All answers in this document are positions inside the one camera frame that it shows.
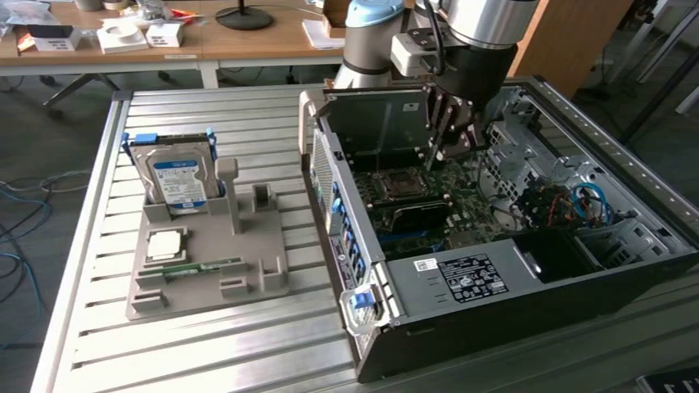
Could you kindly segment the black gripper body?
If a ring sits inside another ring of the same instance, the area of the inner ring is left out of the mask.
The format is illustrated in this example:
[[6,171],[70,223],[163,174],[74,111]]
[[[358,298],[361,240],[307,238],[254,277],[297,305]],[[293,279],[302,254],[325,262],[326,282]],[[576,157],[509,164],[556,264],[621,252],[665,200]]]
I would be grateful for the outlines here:
[[454,46],[446,49],[446,70],[437,77],[438,87],[472,102],[489,102],[497,95],[518,52],[505,49]]

